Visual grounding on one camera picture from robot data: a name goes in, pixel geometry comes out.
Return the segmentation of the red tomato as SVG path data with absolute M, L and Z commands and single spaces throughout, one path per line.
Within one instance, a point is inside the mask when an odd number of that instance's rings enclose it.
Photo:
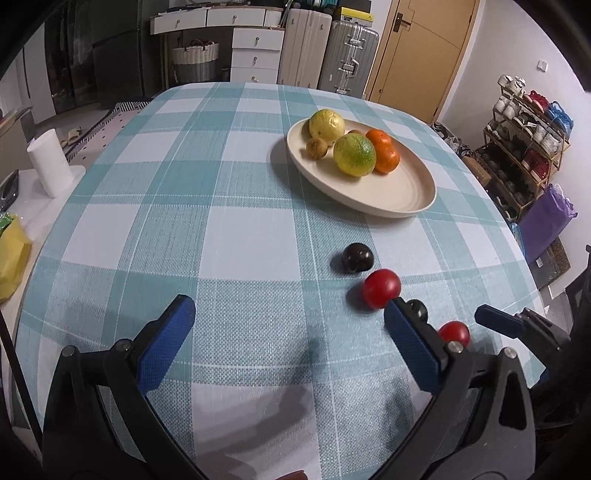
M 444 324 L 438 333 L 444 342 L 458 342 L 464 348 L 467 348 L 471 342 L 469 328 L 460 321 L 450 321 Z
M 363 299 L 374 310 L 384 309 L 387 303 L 398 298 L 401 292 L 400 277 L 389 269 L 376 270 L 363 281 Z

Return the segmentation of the large orange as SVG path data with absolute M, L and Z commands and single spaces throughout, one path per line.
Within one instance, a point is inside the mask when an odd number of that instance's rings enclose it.
M 392 144 L 376 144 L 375 150 L 377 155 L 375 169 L 379 173 L 387 175 L 399 166 L 401 157 Z

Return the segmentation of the small yellow brown fruit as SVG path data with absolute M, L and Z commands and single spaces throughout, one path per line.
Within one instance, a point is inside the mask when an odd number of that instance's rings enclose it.
M 322 138 L 311 138 L 307 142 L 307 152 L 312 160 L 321 160 L 328 151 L 329 145 Z

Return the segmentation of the small dark plum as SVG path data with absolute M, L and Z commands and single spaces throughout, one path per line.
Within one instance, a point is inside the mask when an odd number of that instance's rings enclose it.
M 428 322 L 429 312 L 426 305 L 419 299 L 411 299 L 407 302 L 408 307 L 424 323 Z

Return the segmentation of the purple bag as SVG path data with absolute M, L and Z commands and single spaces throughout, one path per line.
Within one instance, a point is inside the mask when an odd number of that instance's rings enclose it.
M 577 215 L 562 188 L 550 184 L 518 223 L 526 262 L 538 259 Z

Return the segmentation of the cream oval plate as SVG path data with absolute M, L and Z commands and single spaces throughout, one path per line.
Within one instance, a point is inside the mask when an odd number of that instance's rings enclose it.
M 385 218 L 418 215 L 435 204 L 437 186 L 423 160 L 384 130 L 315 114 L 287 132 L 287 152 L 315 188 L 355 210 Z

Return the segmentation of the yellow bag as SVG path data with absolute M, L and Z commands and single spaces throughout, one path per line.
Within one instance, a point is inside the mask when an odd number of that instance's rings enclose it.
M 1 219 L 0 300 L 8 300 L 22 282 L 31 253 L 32 241 L 20 219 L 8 214 Z

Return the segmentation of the shoe rack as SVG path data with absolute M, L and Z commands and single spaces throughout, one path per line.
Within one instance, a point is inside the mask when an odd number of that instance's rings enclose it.
M 491 196 L 501 214 L 518 222 L 549 187 L 570 148 L 574 120 L 557 101 L 503 74 L 492 117 L 476 159 L 491 174 Z

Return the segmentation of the white paper roll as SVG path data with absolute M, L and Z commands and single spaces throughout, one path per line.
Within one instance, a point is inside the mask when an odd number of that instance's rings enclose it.
M 71 185 L 74 176 L 56 131 L 47 130 L 33 139 L 27 146 L 27 153 L 47 195 L 59 197 Z

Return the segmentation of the green yellow round fruit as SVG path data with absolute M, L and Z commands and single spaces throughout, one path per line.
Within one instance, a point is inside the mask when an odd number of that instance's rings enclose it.
M 371 174 L 376 165 L 374 145 L 365 136 L 344 135 L 332 148 L 335 164 L 346 175 L 356 178 Z

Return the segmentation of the small orange on plate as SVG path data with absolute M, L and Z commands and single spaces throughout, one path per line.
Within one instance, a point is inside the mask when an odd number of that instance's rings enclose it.
M 380 130 L 380 129 L 370 129 L 369 131 L 367 131 L 366 133 L 366 137 L 368 140 L 370 140 L 370 142 L 375 146 L 391 146 L 392 145 L 392 139 L 391 136 L 389 134 L 387 134 L 385 131 Z

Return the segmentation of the pale yellow round fruit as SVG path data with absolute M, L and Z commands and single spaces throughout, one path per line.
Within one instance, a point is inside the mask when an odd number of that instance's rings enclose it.
M 329 146 L 335 144 L 346 133 L 345 120 L 331 109 L 321 109 L 308 119 L 311 138 L 322 139 Z

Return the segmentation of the woven laundry basket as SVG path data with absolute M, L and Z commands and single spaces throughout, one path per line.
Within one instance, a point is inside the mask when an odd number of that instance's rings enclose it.
M 194 39 L 188 46 L 172 49 L 174 79 L 178 84 L 211 82 L 216 77 L 219 44 Z

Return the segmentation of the wooden door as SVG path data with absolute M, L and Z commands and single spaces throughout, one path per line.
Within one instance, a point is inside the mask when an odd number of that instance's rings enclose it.
M 443 107 L 470 40 L 477 1 L 393 1 L 367 98 L 430 124 Z

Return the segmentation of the black refrigerator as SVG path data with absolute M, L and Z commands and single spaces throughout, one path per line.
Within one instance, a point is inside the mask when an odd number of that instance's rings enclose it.
M 158 0 L 65 1 L 44 23 L 49 88 L 58 114 L 161 91 L 160 41 L 150 20 L 168 8 Z

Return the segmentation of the silver suitcase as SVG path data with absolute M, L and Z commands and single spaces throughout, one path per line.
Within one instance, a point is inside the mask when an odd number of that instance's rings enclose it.
M 318 90 L 362 98 L 378 45 L 375 30 L 342 20 L 332 22 Z

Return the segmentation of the white drawer cabinet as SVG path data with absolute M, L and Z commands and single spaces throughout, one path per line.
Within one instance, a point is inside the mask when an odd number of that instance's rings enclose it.
M 274 84 L 280 68 L 283 9 L 270 6 L 178 7 L 150 19 L 150 33 L 161 37 L 162 75 L 168 80 L 170 54 L 194 39 L 219 46 L 217 68 L 235 83 Z

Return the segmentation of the beige suitcase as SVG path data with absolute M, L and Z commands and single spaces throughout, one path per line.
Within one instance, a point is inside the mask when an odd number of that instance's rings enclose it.
M 318 88 L 331 24 L 332 17 L 329 14 L 290 9 L 284 27 L 277 83 Z

